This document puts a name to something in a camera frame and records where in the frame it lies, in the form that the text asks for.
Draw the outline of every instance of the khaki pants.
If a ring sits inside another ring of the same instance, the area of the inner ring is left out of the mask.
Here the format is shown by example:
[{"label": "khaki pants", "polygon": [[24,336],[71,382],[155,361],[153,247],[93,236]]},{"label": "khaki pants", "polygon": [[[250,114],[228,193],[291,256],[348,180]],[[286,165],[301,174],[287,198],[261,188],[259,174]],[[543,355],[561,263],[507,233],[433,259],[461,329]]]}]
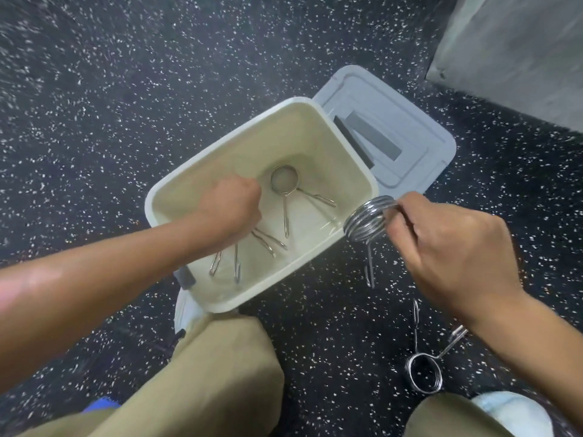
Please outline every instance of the khaki pants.
[{"label": "khaki pants", "polygon": [[[278,423],[283,371],[253,317],[206,315],[172,360],[118,409],[74,414],[20,437],[265,437]],[[512,437],[469,400],[423,401],[405,437]]]}]

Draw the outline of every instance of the speckled black floor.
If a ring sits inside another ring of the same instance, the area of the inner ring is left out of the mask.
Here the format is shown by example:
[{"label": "speckled black floor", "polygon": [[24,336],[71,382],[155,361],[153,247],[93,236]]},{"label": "speckled black floor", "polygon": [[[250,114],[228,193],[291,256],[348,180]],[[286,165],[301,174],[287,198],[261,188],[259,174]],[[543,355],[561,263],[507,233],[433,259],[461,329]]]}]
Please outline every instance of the speckled black floor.
[{"label": "speckled black floor", "polygon": [[[503,216],[529,291],[582,328],[583,145],[423,80],[455,0],[0,0],[2,265],[146,227],[150,186],[228,131],[361,65],[450,131],[457,156],[427,196]],[[418,295],[387,242],[379,285],[339,242],[247,303],[288,381],[276,435],[400,435],[421,400],[402,376]],[[0,397],[11,435],[100,396],[125,401],[170,355],[178,291],[150,288]],[[422,343],[449,324],[421,303]],[[471,396],[528,387],[473,339],[445,359]]]}]

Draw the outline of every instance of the gray lid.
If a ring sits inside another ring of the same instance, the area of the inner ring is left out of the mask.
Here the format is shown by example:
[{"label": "gray lid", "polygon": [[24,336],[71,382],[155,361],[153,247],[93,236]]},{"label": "gray lid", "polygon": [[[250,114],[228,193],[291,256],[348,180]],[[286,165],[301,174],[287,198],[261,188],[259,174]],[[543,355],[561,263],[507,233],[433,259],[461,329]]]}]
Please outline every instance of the gray lid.
[{"label": "gray lid", "polygon": [[360,66],[342,67],[314,101],[350,131],[381,195],[424,193],[455,156],[448,131]]}]

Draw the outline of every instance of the white plastic bin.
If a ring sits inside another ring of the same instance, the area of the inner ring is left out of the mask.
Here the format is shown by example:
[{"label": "white plastic bin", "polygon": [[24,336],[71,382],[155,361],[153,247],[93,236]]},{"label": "white plastic bin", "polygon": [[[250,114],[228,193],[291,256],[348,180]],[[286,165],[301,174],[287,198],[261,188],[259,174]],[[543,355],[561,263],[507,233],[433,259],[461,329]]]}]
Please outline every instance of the white plastic bin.
[{"label": "white plastic bin", "polygon": [[[299,191],[288,195],[289,239],[282,197],[269,185],[271,171],[280,164],[298,170],[303,189],[338,204],[332,208]],[[190,291],[210,312],[236,308],[316,257],[343,236],[350,213],[378,194],[375,178],[320,106],[297,97],[243,124],[155,184],[146,198],[148,222],[156,227],[194,210],[203,191],[232,172],[259,180],[263,219],[258,227],[287,244],[288,251],[273,245],[273,258],[255,238],[246,237],[239,242],[238,284],[233,247],[223,251],[214,277],[209,276],[213,256],[188,264],[196,278]]]}]

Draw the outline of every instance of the fist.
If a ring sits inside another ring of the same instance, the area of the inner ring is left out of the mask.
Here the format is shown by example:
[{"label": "fist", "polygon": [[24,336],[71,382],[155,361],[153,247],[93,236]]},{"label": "fist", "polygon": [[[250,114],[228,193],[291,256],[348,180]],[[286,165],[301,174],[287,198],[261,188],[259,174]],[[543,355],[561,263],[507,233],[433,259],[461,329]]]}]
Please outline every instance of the fist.
[{"label": "fist", "polygon": [[415,192],[399,204],[387,234],[429,300],[472,329],[500,307],[525,299],[511,235],[501,218],[432,203]]},{"label": "fist", "polygon": [[257,180],[229,175],[207,190],[198,203],[197,212],[204,215],[224,234],[224,246],[247,236],[261,220]]}]

